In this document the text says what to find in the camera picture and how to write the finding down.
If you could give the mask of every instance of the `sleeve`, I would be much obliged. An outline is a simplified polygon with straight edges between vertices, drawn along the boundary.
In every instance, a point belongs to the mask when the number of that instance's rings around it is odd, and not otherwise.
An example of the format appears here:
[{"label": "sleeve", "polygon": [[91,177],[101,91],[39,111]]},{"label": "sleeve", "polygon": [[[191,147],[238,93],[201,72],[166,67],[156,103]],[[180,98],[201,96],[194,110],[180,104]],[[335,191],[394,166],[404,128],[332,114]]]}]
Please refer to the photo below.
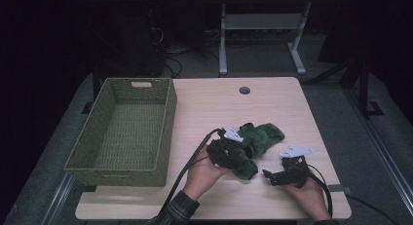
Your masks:
[{"label": "sleeve", "polygon": [[187,224],[195,210],[200,206],[194,202],[183,191],[170,201],[165,210],[158,216],[152,218],[145,225],[184,225]]},{"label": "sleeve", "polygon": [[339,225],[339,223],[337,220],[329,219],[315,222],[314,225]]}]

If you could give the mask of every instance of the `dark background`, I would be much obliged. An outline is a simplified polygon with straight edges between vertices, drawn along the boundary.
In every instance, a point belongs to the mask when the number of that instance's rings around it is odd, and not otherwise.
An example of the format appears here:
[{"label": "dark background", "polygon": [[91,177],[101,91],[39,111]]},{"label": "dark background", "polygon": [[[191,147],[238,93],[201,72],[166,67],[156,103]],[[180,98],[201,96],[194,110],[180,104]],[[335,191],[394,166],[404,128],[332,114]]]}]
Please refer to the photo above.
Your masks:
[{"label": "dark background", "polygon": [[[306,27],[306,31],[329,32],[321,60],[341,62],[361,54],[411,123],[412,2],[315,2]],[[234,5],[236,10],[245,7]],[[103,78],[156,76],[162,70],[162,49],[153,48],[150,26],[162,27],[170,37],[199,49],[203,31],[219,23],[216,3],[164,4],[150,19],[145,11],[148,7],[152,5],[0,0],[0,222],[87,75],[98,69]],[[142,22],[135,26],[139,34],[127,27],[131,18]],[[122,54],[103,42],[102,36]],[[141,44],[130,45],[131,39]]]}]

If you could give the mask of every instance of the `green woven basket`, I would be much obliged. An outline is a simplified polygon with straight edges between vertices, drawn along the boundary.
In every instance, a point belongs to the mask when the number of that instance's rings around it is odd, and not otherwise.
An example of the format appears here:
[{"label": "green woven basket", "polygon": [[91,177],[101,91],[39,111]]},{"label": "green woven basket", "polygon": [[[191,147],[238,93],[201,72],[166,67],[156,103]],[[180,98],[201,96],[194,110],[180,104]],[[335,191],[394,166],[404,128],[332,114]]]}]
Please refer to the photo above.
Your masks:
[{"label": "green woven basket", "polygon": [[64,169],[86,185],[165,186],[176,101],[172,79],[106,79]]}]

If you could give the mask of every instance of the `wooden table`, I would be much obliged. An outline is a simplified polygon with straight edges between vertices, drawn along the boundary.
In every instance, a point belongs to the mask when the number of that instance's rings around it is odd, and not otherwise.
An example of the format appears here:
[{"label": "wooden table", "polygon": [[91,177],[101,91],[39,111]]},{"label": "wooden table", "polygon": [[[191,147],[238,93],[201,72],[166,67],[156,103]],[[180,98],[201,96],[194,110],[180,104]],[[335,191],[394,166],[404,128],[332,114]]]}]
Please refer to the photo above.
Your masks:
[{"label": "wooden table", "polygon": [[[302,219],[306,214],[282,188],[273,187],[262,169],[282,171],[279,153],[288,144],[313,148],[308,164],[328,185],[340,184],[307,100],[295,78],[175,79],[177,107],[166,187],[98,186],[84,192],[76,210],[80,219],[149,219],[157,215],[179,172],[207,133],[216,128],[272,123],[285,140],[255,160],[259,172],[251,180],[224,175],[200,199],[192,219]],[[250,94],[241,94],[249,87]],[[186,181],[183,177],[178,190]],[[332,192],[335,218],[348,218],[351,209],[343,192]]]}]

